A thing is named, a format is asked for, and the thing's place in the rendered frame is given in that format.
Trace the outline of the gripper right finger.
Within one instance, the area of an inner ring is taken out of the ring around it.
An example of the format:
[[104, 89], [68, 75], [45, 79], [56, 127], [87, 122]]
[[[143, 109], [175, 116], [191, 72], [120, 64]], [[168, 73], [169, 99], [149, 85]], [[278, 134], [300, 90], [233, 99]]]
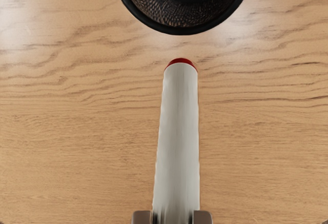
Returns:
[[208, 211], [195, 210], [192, 224], [213, 224], [212, 214]]

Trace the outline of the black mesh pen holder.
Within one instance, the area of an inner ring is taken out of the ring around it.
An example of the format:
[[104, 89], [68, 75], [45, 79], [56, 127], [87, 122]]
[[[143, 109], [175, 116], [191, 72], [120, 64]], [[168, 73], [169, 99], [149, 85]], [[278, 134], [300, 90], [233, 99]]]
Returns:
[[228, 19], [243, 0], [121, 0], [147, 27], [170, 35], [194, 35]]

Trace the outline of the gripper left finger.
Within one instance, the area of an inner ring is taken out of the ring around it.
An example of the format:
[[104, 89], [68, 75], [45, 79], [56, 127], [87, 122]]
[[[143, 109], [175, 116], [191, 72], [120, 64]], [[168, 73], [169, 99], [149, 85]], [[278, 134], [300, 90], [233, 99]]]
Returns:
[[135, 211], [132, 214], [131, 224], [152, 224], [152, 211]]

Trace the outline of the white pen with red cap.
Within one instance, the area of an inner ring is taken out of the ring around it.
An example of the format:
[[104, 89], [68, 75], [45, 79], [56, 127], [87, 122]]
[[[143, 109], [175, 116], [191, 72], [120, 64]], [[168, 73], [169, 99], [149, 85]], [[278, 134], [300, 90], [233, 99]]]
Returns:
[[198, 72], [185, 58], [163, 73], [152, 207], [157, 224], [190, 224], [200, 208]]

